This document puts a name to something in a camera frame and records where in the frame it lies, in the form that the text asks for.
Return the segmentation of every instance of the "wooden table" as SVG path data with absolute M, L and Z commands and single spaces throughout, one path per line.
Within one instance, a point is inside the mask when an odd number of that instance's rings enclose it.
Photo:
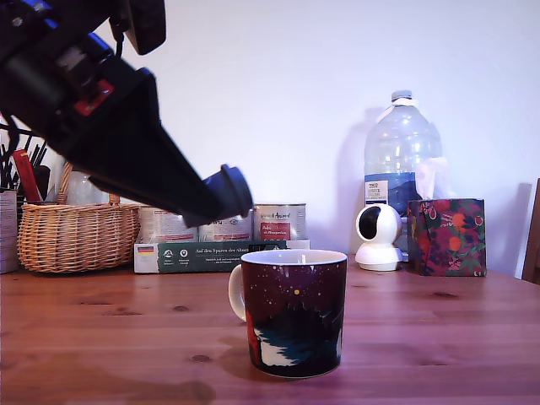
M 4 274 L 2 404 L 540 404 L 537 285 L 351 264 L 342 365 L 291 381 L 251 367 L 228 276 Z

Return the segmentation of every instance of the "wooden chair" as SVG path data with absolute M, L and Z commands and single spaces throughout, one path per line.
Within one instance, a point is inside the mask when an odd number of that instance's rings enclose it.
M 540 179 L 532 208 L 531 229 L 526 244 L 525 264 L 521 279 L 540 284 Z

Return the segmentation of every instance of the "bottle label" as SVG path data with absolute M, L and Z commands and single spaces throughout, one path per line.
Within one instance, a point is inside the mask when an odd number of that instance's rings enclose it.
M 388 180 L 365 182 L 366 204 L 388 204 Z
M 420 199 L 413 172 L 380 173 L 367 175 L 364 179 L 366 205 L 387 203 L 404 217 L 407 215 L 407 203 Z

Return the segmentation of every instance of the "security camera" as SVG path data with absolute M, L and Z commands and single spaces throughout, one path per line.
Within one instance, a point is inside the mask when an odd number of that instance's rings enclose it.
M 356 217 L 356 233 L 364 242 L 356 253 L 356 262 L 365 270 L 396 270 L 403 254 L 393 243 L 401 232 L 402 221 L 390 205 L 366 206 Z

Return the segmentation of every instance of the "plastic water bottle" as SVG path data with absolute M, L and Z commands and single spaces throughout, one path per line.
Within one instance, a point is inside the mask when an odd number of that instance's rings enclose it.
M 407 260 L 407 202 L 420 199 L 414 170 L 423 160 L 442 156 L 442 146 L 436 128 L 414 106 L 410 90 L 394 92 L 391 102 L 366 140 L 365 203 L 390 204 L 402 217 L 396 246 Z

